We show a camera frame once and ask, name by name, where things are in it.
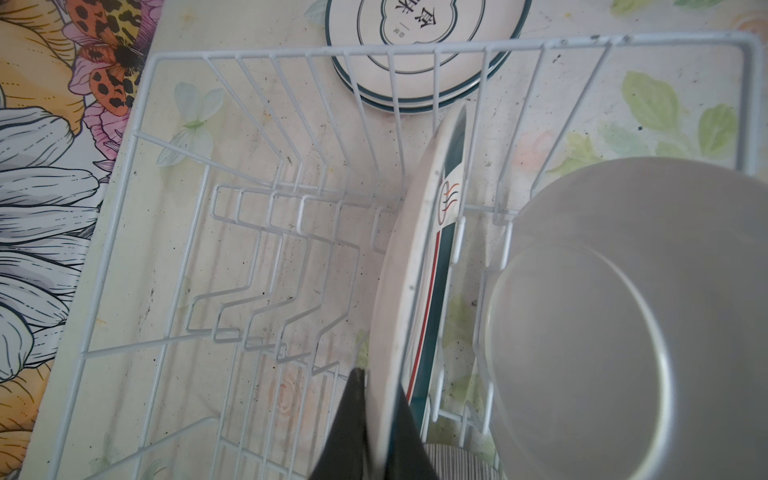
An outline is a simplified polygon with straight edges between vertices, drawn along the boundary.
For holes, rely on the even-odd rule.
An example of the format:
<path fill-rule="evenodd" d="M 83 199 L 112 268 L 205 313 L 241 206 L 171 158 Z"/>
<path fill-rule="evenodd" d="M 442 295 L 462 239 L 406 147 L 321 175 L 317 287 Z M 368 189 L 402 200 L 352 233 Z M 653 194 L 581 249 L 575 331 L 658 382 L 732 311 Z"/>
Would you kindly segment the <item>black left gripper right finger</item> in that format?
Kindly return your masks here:
<path fill-rule="evenodd" d="M 405 393 L 399 389 L 393 420 L 386 478 L 393 480 L 438 480 L 421 441 Z"/>

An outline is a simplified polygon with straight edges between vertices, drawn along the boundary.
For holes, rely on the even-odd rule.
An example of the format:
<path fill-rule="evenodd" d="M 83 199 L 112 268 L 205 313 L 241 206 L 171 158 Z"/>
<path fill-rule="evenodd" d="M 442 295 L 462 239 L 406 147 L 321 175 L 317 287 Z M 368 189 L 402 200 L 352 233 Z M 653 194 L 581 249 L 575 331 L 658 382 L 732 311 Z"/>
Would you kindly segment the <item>green red plate with steam logo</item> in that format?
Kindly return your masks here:
<path fill-rule="evenodd" d="M 429 141 L 392 230 L 369 337 L 366 430 L 369 472 L 385 476 L 397 417 L 423 430 L 466 177 L 467 112 L 452 106 Z"/>

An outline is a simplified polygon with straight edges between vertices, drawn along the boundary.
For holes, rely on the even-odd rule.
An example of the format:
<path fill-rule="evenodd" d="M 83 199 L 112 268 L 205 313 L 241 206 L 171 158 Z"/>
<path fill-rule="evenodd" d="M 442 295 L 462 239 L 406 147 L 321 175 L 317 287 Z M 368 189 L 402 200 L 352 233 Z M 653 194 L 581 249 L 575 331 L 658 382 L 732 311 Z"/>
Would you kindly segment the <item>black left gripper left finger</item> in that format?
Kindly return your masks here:
<path fill-rule="evenodd" d="M 351 370 L 311 480 L 360 480 L 366 455 L 365 371 Z"/>

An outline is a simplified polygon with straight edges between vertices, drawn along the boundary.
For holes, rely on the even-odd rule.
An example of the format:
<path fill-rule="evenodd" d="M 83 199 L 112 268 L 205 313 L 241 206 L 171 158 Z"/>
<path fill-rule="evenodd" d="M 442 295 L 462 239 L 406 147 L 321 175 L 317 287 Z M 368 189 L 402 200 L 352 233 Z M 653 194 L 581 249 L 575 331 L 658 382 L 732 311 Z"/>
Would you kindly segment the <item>green red rimmed plate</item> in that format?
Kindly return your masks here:
<path fill-rule="evenodd" d="M 510 56 L 509 52 L 502 52 L 499 55 L 499 59 L 495 59 L 493 62 L 490 63 L 489 73 L 487 76 L 488 79 L 491 79 L 498 72 L 498 70 L 503 66 L 503 64 L 506 62 L 509 56 Z M 350 93 L 353 93 L 353 87 L 351 82 L 349 81 L 348 76 L 343 71 L 343 69 L 337 65 L 336 58 L 333 57 L 332 60 L 333 60 L 333 68 L 336 75 L 343 82 L 347 90 Z M 394 112 L 394 103 L 391 99 L 376 100 L 373 96 L 364 93 L 361 86 L 359 86 L 358 89 L 359 89 L 362 102 L 365 105 L 368 105 L 373 108 L 376 108 L 385 112 L 389 112 L 389 113 Z M 470 94 L 477 91 L 478 89 L 479 89 L 479 80 L 476 79 L 474 82 L 470 83 L 468 86 L 462 87 L 459 91 L 454 92 L 453 94 L 447 94 L 443 92 L 438 99 L 438 108 L 444 108 L 453 103 L 456 103 L 458 100 L 469 96 Z M 400 101 L 399 108 L 400 108 L 400 112 L 404 114 L 420 114 L 420 113 L 431 112 L 433 110 L 433 100 L 431 97 L 429 97 L 425 101 L 419 101 L 415 103 Z"/>

